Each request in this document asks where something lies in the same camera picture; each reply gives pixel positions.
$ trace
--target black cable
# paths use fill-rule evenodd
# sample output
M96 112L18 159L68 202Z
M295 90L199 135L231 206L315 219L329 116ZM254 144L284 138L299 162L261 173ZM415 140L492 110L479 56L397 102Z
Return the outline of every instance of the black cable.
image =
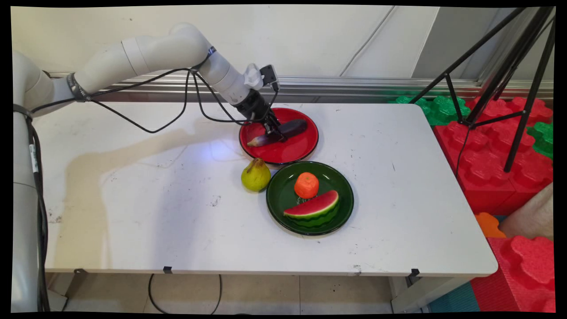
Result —
M190 75L190 74L191 74L191 72L190 72L189 70L187 70L187 76L186 76L186 78L185 78L185 99L184 99L184 101L183 101L183 109L181 110L181 113L179 113L179 114L178 114L173 120L171 120L169 123L167 123L166 125L164 125L164 126L158 128L158 129L156 129L156 130L154 130L154 131L150 131L149 129L147 129L147 128L145 128L145 127L139 125L138 123L136 123L136 122L130 120L128 117L126 117L126 116L120 114L118 111L115 111L114 109L110 108L109 106L106 106L105 104L103 104L103 103L101 103L101 102L99 102L99 101L92 100L92 102L94 102L94 103L96 103L96 104L98 104L98 105L100 105L100 106L106 108L107 110L113 112L114 114L116 114L116 115L118 115L119 117L125 119L126 121L128 121L128 122L134 124L137 128L139 128L139 129L141 129L141 130L143 130L143 131L145 131L145 132L147 132L147 133L152 133L152 134L153 134L153 133L157 133L157 132L163 130L164 128L170 126L173 122L175 122L175 121L185 112L185 108L187 107L187 88L188 88L188 85L189 85L189 75Z
M45 259L47 256L47 216L45 202L43 199L43 171L41 169L41 146L37 132L32 126L31 118L26 119L28 127L29 145L35 148L35 161L32 165L37 165L37 171L33 172L33 181L37 192L37 257L39 262L37 267L37 310L40 312L50 311L49 299L47 297L47 285L45 283Z
M185 111L185 107L187 106L187 91L188 91L188 86L189 86L189 75L190 75L190 74L193 74L193 80L194 80L194 83L195 83L195 89L196 89L196 93L197 93L197 100L198 100L198 102L199 102L199 107L200 107L201 113L202 113L203 116L206 117L207 119L209 119L209 120L211 120L211 121L215 121L215 122L220 122L220 123L237 123L238 125L241 125L241 126L243 126L243 125L250 125L250 124L252 124L252 123L257 123L257 122L262 122L262 121L264 121L264 120L268 117L269 111L270 111L270 109L272 108L272 104L273 104L274 101L276 100L276 97L277 97L278 92L279 92L279 89L278 89L278 90L275 90L274 97L272 98L272 101L270 102L270 105L268 106L268 109L267 109L266 113L265 113L264 116L262 116L261 118L255 119L255 120L236 120L236 119L234 119L234 118L230 115L230 113L225 109L225 107L222 105L221 101L218 99L218 97L217 97L217 95L215 94L214 90L213 90L213 89L210 87L210 85L205 81L205 79L203 79L203 77L202 77L200 74L198 74L195 70L193 70L193 69L187 69L187 68L170 70L170 71L167 71L167 72L165 72L165 73L162 73L162 74L160 74L160 75L158 75L158 76L156 76L156 77L153 77L153 78L151 78L151 79L145 80L145 81L140 82L140 83L135 83L135 84L132 84L132 85L129 85L129 86L125 86L125 87L120 87L120 88L117 88L117 89L112 89L112 90L107 90L107 91L96 92L96 93L93 93L91 96L100 96L100 95L104 95L104 94L109 94L109 93L114 93L114 92L118 92L118 91L123 91L123 90L131 89L131 88L133 88L133 87L137 87L137 86L144 85L144 84L150 83L150 82L152 82L152 81L155 81L155 80L157 80L157 79L159 79L159 78L162 78L162 77L164 77L164 76L166 76L166 75L168 75L168 74L171 74L171 73L173 73L173 72L178 72L178 71L182 71L182 70L188 72L188 73L187 73L187 77L186 77L186 79L185 79L185 99L184 99L183 110L182 110L181 113L179 113L179 115L177 115L173 120L171 120L169 123L167 123L166 125L164 125L163 127L159 128L159 129L157 129L157 130L151 131L151 130L148 130L148 129L144 128L143 126L141 126L141 125L139 125L138 123L136 123L136 122L130 120L128 117L122 115L122 114L119 113L118 111L116 111L116 110L110 108L109 106L105 105L105 104L102 103L102 102L99 102L99 101L97 101L97 100L92 100L92 102L94 102L94 103L96 103L96 104L98 104L98 105L100 105L100 106L106 108L107 110L109 110L109 111L113 112L114 114L120 116L121 118L123 118L123 119L125 119L126 121L132 123L133 125L135 125L136 127L138 127L139 129L141 129L141 130L143 130L143 131L145 131L145 132L148 132L148 133L157 133L157 132L163 130L164 128L168 127L168 126L169 126L170 124L172 124L173 122L175 122L175 120L177 120L177 119L183 114L183 112ZM198 78L206 85L206 87L209 89L209 91L210 91L211 94L213 95L214 99L217 101L217 103L219 104L219 106L221 107L221 109L225 112L225 114L230 118L230 120L214 119L214 118L208 116L208 115L205 113L205 111L203 110L203 107L202 107L201 94L200 94L200 92L199 92L199 88L198 88L198 84L197 84L197 79L196 79L196 77L198 77ZM60 101L48 103L48 104L45 104L45 105L38 106L38 107L34 108L31 112L32 112L32 113L35 113L35 112L40 111L40 110L43 110L43 109L45 109L45 108L47 108L47 107L54 106L54 105L61 104L61 103L71 102L71 101L73 101L73 100L74 100L74 99L65 99L65 100L60 100Z
M44 237L44 251L43 251L43 260L47 259L47 242L48 242L48 226L47 226L47 211L45 209L45 201L43 198L43 166L41 164L41 145L39 143L39 136L33 126L31 126L33 141L35 143L36 148L36 158L37 158L37 169L39 174L39 191L41 196L37 198L37 209L40 210L42 223L43 223L43 237Z
M464 138L463 147L461 148L461 151L459 152L459 157L457 157L457 167L456 167L456 169L455 169L455 178L457 178L457 180L459 179L459 162L460 162L460 156L461 156L461 154L463 154L464 146L467 144L468 134L471 132L471 128L472 128L472 124L469 125L469 127L468 127L467 135L466 135L466 137Z
M154 279L154 275L155 275L155 274L151 274L151 276L150 276L150 281L147 283L147 295L148 295L148 297L150 298L150 302L151 302L152 305L154 305L155 309L157 309L157 310L160 311L161 313L170 314L170 313L164 311L164 310L163 310L162 308L160 308L158 305L156 305L156 303L155 303L155 301L154 301L154 298L153 298L152 295L151 295L151 282L152 282L153 279ZM218 275L218 282L219 282L220 288L219 288L219 292L218 292L217 306L214 307L214 310L213 310L213 312L211 312L211 314L214 314L214 313L217 311L218 305L221 303L221 297L222 297L222 277L221 277L221 275Z

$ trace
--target floor tile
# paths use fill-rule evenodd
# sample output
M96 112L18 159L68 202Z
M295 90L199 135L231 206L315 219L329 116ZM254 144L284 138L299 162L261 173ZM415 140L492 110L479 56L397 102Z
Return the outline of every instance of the floor tile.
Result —
M297 276L222 275L215 314L299 314ZM152 297L170 313L208 314L218 301L218 275L155 275ZM146 313L159 313L148 299Z
M301 276L301 314L392 313L387 277Z
M217 305L219 288L218 275L158 274L152 281L151 295L168 313L209 314ZM149 298L144 312L160 313Z
M143 312L147 281L142 274L76 274L65 311Z
M217 314L299 314L299 276L223 275Z

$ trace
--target black tripod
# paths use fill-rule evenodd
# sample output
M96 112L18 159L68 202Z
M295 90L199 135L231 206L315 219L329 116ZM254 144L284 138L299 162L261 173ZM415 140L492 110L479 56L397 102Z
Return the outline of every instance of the black tripod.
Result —
M472 46L465 54L463 54L460 58L458 58L453 64L451 64L443 73L441 73L432 83L430 83L426 88L424 88L416 97L414 97L410 103L415 103L419 100L422 96L424 96L429 90L431 90L435 85L437 85L441 80L445 79L447 81L447 86L449 88L449 92L451 93L451 98L453 99L453 104L455 105L456 113L458 120L457 122L469 127L469 130L475 129L478 126L490 124L506 119L511 119L512 117L521 116L518 129L514 136L514 141L512 142L512 147L510 149L510 153L508 154L508 158L506 160L506 165L504 166L504 172L509 172L512 168L512 163L514 162L514 158L518 151L518 146L520 144L520 140L522 139L522 135L524 129L526 128L526 124L528 122L528 117L530 116L530 112L532 106L534 104L535 95L538 92L539 85L541 84L541 79L543 78L543 73L545 72L545 67L547 66L547 62L549 61L549 57L551 56L551 51L555 44L555 16L552 18L550 22L552 22L551 30L549 32L549 36L547 37L547 42L543 49L543 53L541 54L541 59L539 61L538 68L536 70L534 81L532 82L530 92L528 93L528 97L526 100L526 105L524 106L523 111L515 112L512 114L500 116L491 120L482 121L477 123L477 119L484 111L484 108L488 104L490 98L497 100L500 95L502 94L504 88L512 78L512 75L518 68L518 65L526 54L529 52L531 47L534 45L535 41L539 38L541 33L545 30L545 28L549 25L544 26L545 21L551 14L553 7L540 7L534 17L531 19L530 23L520 35L520 38L516 41L514 46L512 47L510 53L506 56L503 60L502 65L494 74L494 77L488 83L486 90L480 97L478 103L476 103L475 107L472 109L469 116L464 119L463 115L461 114L459 104L457 102L457 97L455 94L455 89L453 88L453 84L451 82L451 77L449 73L451 73L455 68L457 68L464 60L470 57L475 51L477 51L483 44L485 44L490 38L492 38L496 33L498 33L502 28L504 28L510 21L512 21L517 15L519 15L525 7L517 8L514 10L510 15L508 15L502 22L500 22L497 26L495 26L490 32L488 32L480 41L478 41L475 45ZM467 139L464 140L463 148L467 143Z

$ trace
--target white wall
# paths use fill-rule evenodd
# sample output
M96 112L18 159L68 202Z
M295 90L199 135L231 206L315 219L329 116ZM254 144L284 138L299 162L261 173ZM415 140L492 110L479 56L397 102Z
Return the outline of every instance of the white wall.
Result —
M273 64L279 75L338 76L390 6L206 5L12 7L12 48L49 72L79 69L97 50L136 35L197 26L240 71ZM398 7L345 76L410 77L438 7Z
M441 7L412 77L437 77L514 9ZM454 69L451 77L477 80L505 35L505 31L494 35Z

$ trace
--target blue mat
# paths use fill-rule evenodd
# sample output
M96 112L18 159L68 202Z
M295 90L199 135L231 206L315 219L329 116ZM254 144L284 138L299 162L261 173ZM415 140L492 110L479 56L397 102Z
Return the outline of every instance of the blue mat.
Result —
M508 216L495 216L499 223L501 223Z
M431 312L479 312L475 294L470 283L437 298L429 304Z

